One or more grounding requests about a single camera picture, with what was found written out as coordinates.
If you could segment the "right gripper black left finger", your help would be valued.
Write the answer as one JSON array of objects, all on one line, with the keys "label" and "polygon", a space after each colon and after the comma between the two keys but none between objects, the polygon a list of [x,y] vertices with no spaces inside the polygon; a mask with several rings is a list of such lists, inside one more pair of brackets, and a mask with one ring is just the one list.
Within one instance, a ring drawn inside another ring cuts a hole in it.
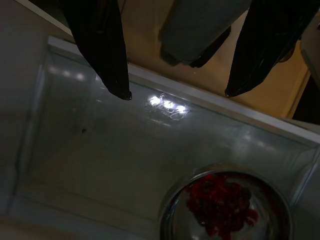
[{"label": "right gripper black left finger", "polygon": [[122,100],[131,100],[118,2],[64,0],[62,10],[79,51],[108,91]]}]

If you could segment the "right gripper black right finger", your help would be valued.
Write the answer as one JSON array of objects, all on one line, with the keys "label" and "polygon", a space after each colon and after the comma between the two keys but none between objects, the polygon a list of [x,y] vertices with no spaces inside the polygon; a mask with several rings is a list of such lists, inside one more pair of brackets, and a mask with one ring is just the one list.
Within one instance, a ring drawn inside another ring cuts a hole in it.
[{"label": "right gripper black right finger", "polygon": [[236,97],[260,85],[319,8],[318,0],[252,1],[236,42],[225,95]]}]

